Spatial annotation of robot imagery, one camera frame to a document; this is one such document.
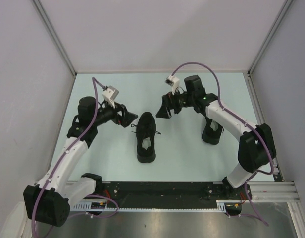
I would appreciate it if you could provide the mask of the black shoelace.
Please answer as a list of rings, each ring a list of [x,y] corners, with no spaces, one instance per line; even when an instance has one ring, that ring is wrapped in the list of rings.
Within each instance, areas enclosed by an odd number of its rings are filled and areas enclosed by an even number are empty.
[[[135,128],[135,130],[132,131],[133,133],[144,133],[144,135],[149,134],[149,133],[161,135],[161,133],[159,131],[153,130],[153,127],[149,126],[149,125],[140,127],[136,124],[131,124],[131,128]]]

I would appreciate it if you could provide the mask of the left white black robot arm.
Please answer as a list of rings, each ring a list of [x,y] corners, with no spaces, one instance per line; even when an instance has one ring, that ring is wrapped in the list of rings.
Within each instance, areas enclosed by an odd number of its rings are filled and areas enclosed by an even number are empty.
[[[60,227],[71,208],[82,199],[88,195],[100,197],[103,194],[101,176],[85,173],[72,186],[67,186],[68,179],[90,148],[98,126],[112,121],[126,128],[138,117],[123,104],[111,106],[107,101],[100,104],[91,96],[80,99],[77,109],[58,161],[36,185],[27,186],[23,192],[27,216],[33,221]]]

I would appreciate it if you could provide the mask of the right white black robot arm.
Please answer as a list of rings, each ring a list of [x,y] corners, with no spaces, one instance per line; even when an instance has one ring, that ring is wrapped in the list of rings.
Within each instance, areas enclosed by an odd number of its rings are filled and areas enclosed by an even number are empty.
[[[223,130],[230,132],[239,142],[238,163],[224,178],[226,184],[222,187],[223,195],[234,199],[240,194],[240,187],[276,157],[270,126],[265,123],[256,125],[230,111],[217,95],[205,91],[197,75],[185,78],[186,91],[183,93],[179,92],[179,78],[169,76],[165,82],[172,89],[162,96],[156,117],[169,119],[172,114],[180,113],[182,108],[192,107],[205,117],[206,125],[202,132],[205,143],[218,144]]]

